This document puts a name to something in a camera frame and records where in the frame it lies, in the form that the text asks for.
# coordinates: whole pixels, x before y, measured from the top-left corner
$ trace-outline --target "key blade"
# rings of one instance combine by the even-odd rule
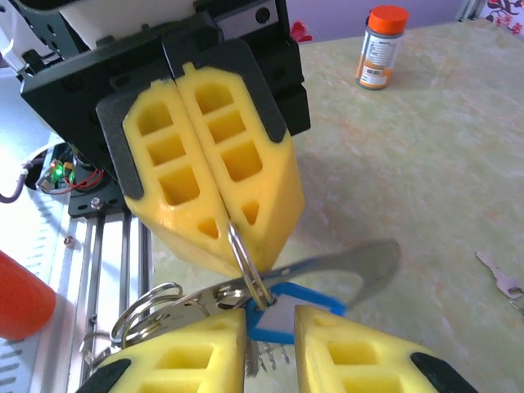
[[[502,273],[499,270],[499,268],[497,267],[497,265],[488,257],[484,256],[480,252],[476,252],[475,256],[480,260],[480,262],[482,262],[485,266],[487,266],[491,270],[495,278],[497,278],[497,276]]]
[[[256,377],[259,373],[259,345],[246,337],[246,377]]]
[[[344,270],[359,275],[363,284],[360,291],[347,305],[352,308],[387,287],[400,268],[400,245],[395,239],[363,242],[332,255],[323,255],[291,264],[262,278],[266,287],[306,273],[326,270]]]

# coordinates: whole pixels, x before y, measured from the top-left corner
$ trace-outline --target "orange jar lid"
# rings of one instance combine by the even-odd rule
[[[371,10],[368,26],[379,34],[400,34],[408,23],[409,12],[398,6],[378,6]]]

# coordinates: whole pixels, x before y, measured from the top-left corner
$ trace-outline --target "key tag label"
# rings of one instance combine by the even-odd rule
[[[258,309],[253,299],[246,304],[246,330],[251,340],[294,344],[298,305],[314,305],[340,316],[346,313],[346,305],[337,299],[292,282],[282,282],[270,289],[277,302],[265,311]]]

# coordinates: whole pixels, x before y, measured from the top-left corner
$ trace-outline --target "white plastic part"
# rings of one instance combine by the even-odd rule
[[[34,49],[40,56],[52,52],[34,35],[33,30],[9,0],[0,0],[0,7],[0,53],[15,72],[25,68],[22,55],[27,51]]]
[[[61,9],[90,49],[107,36],[121,39],[139,32],[142,25],[153,27],[193,13],[193,0],[83,0]]]

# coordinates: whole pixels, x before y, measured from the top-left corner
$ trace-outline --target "marble table surface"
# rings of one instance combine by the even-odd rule
[[[305,212],[277,266],[394,237],[393,283],[346,317],[422,343],[480,392],[524,391],[524,318],[481,251],[524,283],[524,43],[478,20],[408,31],[391,85],[355,84],[361,38],[301,48],[312,127],[294,137]],[[224,280],[154,239],[155,282],[185,292]],[[296,282],[349,300],[350,275]],[[296,392],[286,364],[249,392]]]

